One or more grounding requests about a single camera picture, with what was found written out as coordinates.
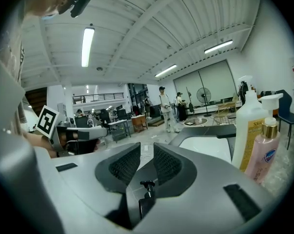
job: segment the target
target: pump dispenser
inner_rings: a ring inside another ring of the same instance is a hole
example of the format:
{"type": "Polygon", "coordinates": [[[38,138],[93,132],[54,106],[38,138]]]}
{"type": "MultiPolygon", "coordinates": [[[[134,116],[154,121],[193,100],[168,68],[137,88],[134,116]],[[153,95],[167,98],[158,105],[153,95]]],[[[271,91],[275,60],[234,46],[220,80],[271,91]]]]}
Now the pump dispenser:
{"type": "Polygon", "coordinates": [[[246,82],[249,90],[245,95],[245,104],[236,113],[235,151],[232,164],[245,172],[250,161],[255,137],[261,133],[261,124],[269,114],[267,110],[262,108],[256,92],[251,90],[252,76],[243,76],[238,80],[246,82]]]}
{"type": "Polygon", "coordinates": [[[264,96],[260,98],[263,109],[268,110],[269,116],[262,123],[261,134],[256,136],[250,162],[245,174],[261,183],[267,175],[280,141],[278,124],[273,118],[273,110],[279,108],[279,99],[283,94],[264,96]]]}

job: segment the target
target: gold bottle cap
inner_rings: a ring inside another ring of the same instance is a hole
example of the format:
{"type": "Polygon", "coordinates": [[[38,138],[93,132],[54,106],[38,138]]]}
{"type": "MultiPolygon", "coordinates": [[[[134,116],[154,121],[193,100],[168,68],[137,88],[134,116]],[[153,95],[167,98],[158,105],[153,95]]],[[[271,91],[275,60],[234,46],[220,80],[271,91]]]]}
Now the gold bottle cap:
{"type": "Polygon", "coordinates": [[[275,138],[278,134],[278,125],[270,126],[266,125],[264,122],[262,123],[262,135],[267,138],[275,138]]]}

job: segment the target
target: railing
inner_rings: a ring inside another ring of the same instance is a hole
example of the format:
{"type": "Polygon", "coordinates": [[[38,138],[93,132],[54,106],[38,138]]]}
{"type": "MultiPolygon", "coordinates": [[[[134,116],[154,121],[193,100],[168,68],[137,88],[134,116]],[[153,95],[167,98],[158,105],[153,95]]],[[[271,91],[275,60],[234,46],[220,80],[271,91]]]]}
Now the railing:
{"type": "Polygon", "coordinates": [[[96,94],[96,95],[84,95],[84,96],[73,96],[73,104],[82,104],[95,102],[100,100],[109,100],[109,99],[123,99],[123,93],[113,93],[113,94],[96,94]]]}

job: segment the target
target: balcony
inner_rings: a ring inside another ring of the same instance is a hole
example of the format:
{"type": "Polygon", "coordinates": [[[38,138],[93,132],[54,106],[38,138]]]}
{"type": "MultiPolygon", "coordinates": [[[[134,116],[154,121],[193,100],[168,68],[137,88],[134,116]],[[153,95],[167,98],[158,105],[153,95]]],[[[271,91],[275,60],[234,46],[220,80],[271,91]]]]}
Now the balcony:
{"type": "Polygon", "coordinates": [[[113,93],[113,94],[96,94],[96,95],[84,95],[84,96],[73,96],[73,104],[83,104],[83,103],[93,103],[93,102],[103,102],[103,101],[113,101],[124,99],[123,93],[113,93]]]}
{"type": "Polygon", "coordinates": [[[73,109],[83,109],[90,111],[94,109],[105,109],[109,106],[118,107],[125,105],[126,99],[123,93],[112,94],[96,94],[96,95],[83,95],[72,97],[73,109]]]}

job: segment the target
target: light fixture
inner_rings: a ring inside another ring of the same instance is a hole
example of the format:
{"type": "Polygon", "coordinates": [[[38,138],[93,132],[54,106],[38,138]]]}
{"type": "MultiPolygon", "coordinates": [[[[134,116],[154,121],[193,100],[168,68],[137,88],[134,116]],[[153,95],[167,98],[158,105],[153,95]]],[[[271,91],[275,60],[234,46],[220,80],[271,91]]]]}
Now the light fixture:
{"type": "Polygon", "coordinates": [[[214,46],[214,47],[212,47],[212,48],[208,48],[208,49],[204,50],[204,53],[207,54],[207,53],[209,53],[209,52],[211,52],[211,51],[214,51],[214,50],[216,50],[216,49],[219,49],[219,48],[225,47],[225,46],[227,46],[227,45],[229,45],[229,44],[232,44],[233,42],[234,42],[234,41],[232,41],[232,40],[229,40],[229,41],[223,42],[223,43],[221,43],[221,44],[219,44],[219,45],[216,45],[216,46],[214,46]]]}
{"type": "Polygon", "coordinates": [[[177,67],[177,65],[174,64],[173,66],[169,67],[168,69],[165,69],[165,70],[162,71],[161,73],[157,74],[156,77],[159,77],[160,75],[163,75],[163,74],[166,73],[167,71],[170,71],[171,69],[176,68],[176,67],[177,67]]]}
{"type": "Polygon", "coordinates": [[[82,45],[82,67],[88,67],[90,48],[94,37],[94,28],[85,28],[82,45]]]}

